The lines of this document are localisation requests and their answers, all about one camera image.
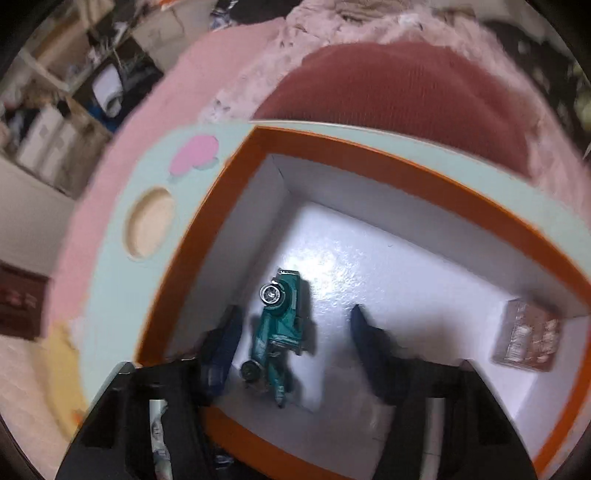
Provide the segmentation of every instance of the red fabric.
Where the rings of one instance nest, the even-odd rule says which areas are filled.
[[[254,118],[393,131],[530,176],[526,125],[508,91],[464,57],[427,43],[321,48],[280,82]]]

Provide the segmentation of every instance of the pink oval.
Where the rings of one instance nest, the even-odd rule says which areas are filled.
[[[192,168],[204,167],[216,158],[219,143],[212,135],[197,135],[174,156],[168,171],[176,177],[187,174]]]

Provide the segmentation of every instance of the green metal object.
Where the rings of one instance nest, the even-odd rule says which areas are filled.
[[[285,404],[288,372],[285,366],[289,350],[301,355],[303,325],[299,311],[300,273],[277,270],[271,283],[260,291],[263,308],[261,321],[251,348],[251,358],[240,368],[242,378],[254,383],[264,376],[280,407]]]

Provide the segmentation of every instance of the small brown box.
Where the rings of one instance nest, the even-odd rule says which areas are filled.
[[[560,341],[555,315],[524,300],[511,300],[496,340],[492,360],[501,365],[548,372]]]

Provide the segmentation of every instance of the barcode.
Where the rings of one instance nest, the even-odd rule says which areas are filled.
[[[507,360],[511,362],[522,362],[527,354],[527,345],[530,339],[531,328],[526,325],[518,326],[511,337]]]

